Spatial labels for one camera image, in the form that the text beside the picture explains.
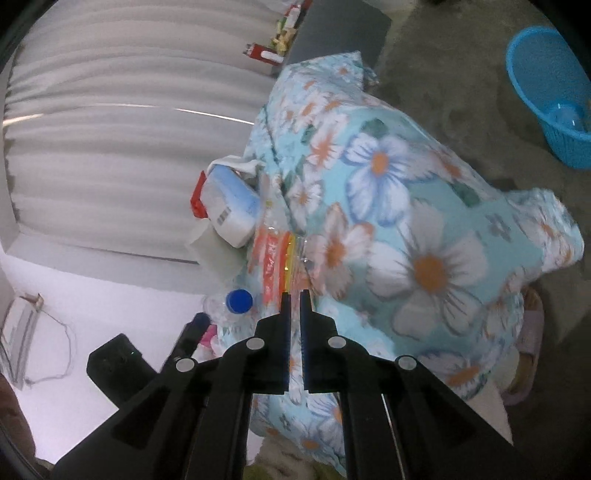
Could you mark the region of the clear bottle blue cap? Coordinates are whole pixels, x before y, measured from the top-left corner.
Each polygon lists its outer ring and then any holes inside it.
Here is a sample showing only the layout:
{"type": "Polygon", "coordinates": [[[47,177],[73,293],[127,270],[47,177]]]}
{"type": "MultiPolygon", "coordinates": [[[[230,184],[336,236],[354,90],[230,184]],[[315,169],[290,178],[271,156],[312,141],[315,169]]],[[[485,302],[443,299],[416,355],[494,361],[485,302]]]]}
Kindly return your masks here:
{"type": "Polygon", "coordinates": [[[216,327],[219,342],[245,340],[256,329],[256,320],[252,318],[253,298],[248,290],[206,296],[202,308],[216,327]]]}

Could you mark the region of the orange clear plastic wrapper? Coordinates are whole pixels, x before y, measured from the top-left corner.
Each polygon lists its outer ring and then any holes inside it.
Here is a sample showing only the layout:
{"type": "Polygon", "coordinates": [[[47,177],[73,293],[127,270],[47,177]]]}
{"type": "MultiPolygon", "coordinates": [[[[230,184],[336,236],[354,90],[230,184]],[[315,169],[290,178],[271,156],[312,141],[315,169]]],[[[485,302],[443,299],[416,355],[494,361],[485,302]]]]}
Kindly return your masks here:
{"type": "Polygon", "coordinates": [[[263,309],[279,310],[283,293],[300,296],[311,288],[305,268],[304,238],[266,225],[254,235],[249,273],[256,276],[263,309]]]}

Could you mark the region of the blue white tissue pack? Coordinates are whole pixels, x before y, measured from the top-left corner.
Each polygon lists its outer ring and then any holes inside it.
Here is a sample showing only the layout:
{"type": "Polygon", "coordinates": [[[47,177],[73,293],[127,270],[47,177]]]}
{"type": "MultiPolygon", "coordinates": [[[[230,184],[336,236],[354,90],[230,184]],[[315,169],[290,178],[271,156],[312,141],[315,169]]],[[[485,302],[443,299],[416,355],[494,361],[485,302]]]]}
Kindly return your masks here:
{"type": "Polygon", "coordinates": [[[216,166],[206,175],[201,201],[215,232],[233,248],[242,248],[259,220],[259,195],[235,171],[216,166]]]}

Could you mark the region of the small red packet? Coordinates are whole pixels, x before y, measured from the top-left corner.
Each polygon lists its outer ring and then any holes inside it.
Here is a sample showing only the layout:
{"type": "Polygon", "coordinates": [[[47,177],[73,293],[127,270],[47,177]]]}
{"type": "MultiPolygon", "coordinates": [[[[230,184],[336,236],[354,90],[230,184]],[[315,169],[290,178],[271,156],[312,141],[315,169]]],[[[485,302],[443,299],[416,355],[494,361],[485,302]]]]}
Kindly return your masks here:
{"type": "Polygon", "coordinates": [[[200,172],[200,175],[197,180],[197,184],[192,192],[190,198],[190,208],[193,216],[197,219],[205,219],[207,218],[207,211],[204,206],[204,203],[201,201],[201,193],[202,189],[204,189],[204,183],[206,181],[206,174],[204,171],[200,172]]]}

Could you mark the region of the blue plastic trash basket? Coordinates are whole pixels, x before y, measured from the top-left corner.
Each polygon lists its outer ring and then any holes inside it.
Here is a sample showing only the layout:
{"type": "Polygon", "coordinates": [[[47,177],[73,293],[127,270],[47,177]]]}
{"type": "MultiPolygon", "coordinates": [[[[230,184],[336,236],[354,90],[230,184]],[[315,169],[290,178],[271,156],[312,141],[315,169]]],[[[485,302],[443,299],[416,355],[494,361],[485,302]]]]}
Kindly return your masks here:
{"type": "Polygon", "coordinates": [[[510,82],[535,115],[552,153],[565,165],[590,168],[590,79],[560,33],[528,27],[506,51],[510,82]]]}

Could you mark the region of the pink slipper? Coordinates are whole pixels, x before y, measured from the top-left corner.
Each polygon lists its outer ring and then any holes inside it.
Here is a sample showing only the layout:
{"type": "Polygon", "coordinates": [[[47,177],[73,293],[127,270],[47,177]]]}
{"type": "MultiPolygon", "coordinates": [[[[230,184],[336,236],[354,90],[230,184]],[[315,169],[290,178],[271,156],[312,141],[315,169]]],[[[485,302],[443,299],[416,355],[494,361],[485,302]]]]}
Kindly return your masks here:
{"type": "Polygon", "coordinates": [[[523,402],[530,394],[538,369],[544,336],[544,306],[538,292],[531,286],[522,290],[524,300],[523,324],[515,344],[518,363],[514,379],[503,392],[506,406],[523,402]]]}

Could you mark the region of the floral blue bed quilt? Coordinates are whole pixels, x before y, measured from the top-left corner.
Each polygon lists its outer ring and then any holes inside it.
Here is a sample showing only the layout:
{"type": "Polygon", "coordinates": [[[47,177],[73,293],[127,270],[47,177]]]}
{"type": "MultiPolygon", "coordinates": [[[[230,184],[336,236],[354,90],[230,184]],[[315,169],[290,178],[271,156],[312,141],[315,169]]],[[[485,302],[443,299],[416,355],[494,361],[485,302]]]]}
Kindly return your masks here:
{"type": "Polygon", "coordinates": [[[359,54],[287,66],[245,155],[304,239],[301,278],[370,354],[415,356],[469,400],[525,330],[522,288],[584,253],[548,190],[504,193],[370,96],[359,54]]]}

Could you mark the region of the grey pleated curtain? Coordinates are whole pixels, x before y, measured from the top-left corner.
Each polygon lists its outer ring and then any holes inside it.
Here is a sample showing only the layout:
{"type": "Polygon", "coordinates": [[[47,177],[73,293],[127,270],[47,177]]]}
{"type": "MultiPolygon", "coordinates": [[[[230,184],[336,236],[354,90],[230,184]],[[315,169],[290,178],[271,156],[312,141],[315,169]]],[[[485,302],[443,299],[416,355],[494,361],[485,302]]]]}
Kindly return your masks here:
{"type": "Polygon", "coordinates": [[[189,201],[240,155],[273,88],[246,44],[259,1],[59,1],[21,41],[5,103],[19,230],[70,246],[186,261],[189,201]]]}

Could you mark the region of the red candle jar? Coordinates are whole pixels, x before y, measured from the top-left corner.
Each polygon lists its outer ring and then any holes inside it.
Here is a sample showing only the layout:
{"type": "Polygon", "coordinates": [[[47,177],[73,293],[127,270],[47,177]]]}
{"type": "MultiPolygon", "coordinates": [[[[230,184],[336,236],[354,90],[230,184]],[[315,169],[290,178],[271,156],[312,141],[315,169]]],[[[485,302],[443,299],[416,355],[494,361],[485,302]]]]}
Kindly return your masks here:
{"type": "Polygon", "coordinates": [[[243,54],[245,54],[245,56],[249,57],[250,59],[273,66],[280,66],[283,64],[284,60],[283,56],[277,54],[276,51],[273,51],[273,49],[257,43],[247,44],[243,54]]]}

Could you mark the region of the grey bedside cabinet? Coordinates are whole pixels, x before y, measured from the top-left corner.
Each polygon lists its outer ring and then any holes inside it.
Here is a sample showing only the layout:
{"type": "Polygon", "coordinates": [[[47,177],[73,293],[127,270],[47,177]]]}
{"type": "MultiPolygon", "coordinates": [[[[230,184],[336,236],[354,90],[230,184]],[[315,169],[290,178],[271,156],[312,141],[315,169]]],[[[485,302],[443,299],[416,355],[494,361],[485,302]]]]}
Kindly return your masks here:
{"type": "Polygon", "coordinates": [[[312,1],[276,71],[305,60],[355,51],[363,62],[376,67],[391,25],[388,15],[365,1],[312,1]]]}

